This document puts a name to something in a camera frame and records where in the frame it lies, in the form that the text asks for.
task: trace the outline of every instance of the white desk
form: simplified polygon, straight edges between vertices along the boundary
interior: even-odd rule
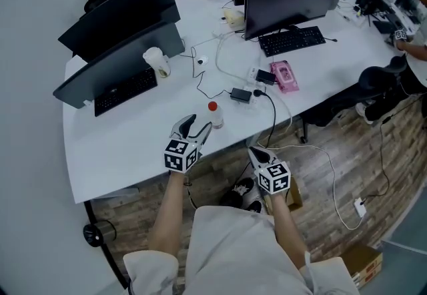
[[[212,32],[227,33],[222,24],[221,7],[229,0],[176,0],[181,21],[177,28],[185,40],[186,53],[192,45],[212,38]],[[299,25],[319,26],[322,34],[338,42],[309,47],[274,57],[286,59],[294,70],[300,90],[283,95],[277,87],[268,87],[276,104],[277,123],[289,119],[281,97],[292,115],[310,109],[358,81],[361,72],[373,65],[385,66],[396,52],[384,43],[377,29],[368,22],[358,28],[330,11],[323,19]],[[208,95],[222,89],[243,87],[244,82],[220,73],[215,67],[218,40],[196,47],[198,55],[207,55],[207,65],[196,66],[196,72],[206,70],[200,85]],[[261,53],[259,43],[244,41],[232,35],[220,52],[219,65],[243,78],[249,67],[268,70],[272,58]],[[209,100],[192,79],[192,64],[188,57],[173,57],[169,62],[171,76],[158,78],[158,87],[145,92],[107,113],[94,117],[92,108],[75,109],[63,106],[65,153],[73,195],[76,203],[102,196],[166,172],[163,149],[168,143],[172,125],[182,117],[196,113],[191,132],[208,120]],[[65,78],[84,66],[73,59],[66,67]],[[273,111],[268,99],[258,99],[257,109],[232,101],[227,94],[215,99],[224,111],[225,125],[213,130],[203,147],[209,155],[272,126]]]

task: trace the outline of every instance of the person's right hand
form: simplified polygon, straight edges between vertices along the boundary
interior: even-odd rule
[[[394,47],[397,48],[399,51],[405,50],[405,44],[406,42],[403,40],[393,40]]]

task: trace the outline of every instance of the paper cup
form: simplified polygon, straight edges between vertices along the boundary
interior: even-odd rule
[[[159,72],[160,77],[166,78],[171,74],[171,69],[160,48],[149,48],[142,57],[148,65],[154,68],[155,71]]]

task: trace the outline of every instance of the black keyboard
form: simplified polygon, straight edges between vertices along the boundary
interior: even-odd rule
[[[267,57],[326,43],[319,27],[308,27],[260,36],[261,49]]]
[[[96,97],[95,117],[156,86],[155,71],[150,67]]]

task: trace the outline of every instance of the white shirt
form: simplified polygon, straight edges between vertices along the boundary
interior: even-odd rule
[[[412,40],[411,43],[419,46],[427,46],[427,18],[425,18],[421,23],[421,26],[415,33],[414,40]],[[427,87],[427,61],[416,59],[410,54],[407,54],[406,60],[418,81],[424,87]]]
[[[135,295],[172,295],[175,257],[139,251],[123,258]],[[276,241],[271,216],[204,206],[194,216],[184,295],[359,294],[341,258],[297,270]]]

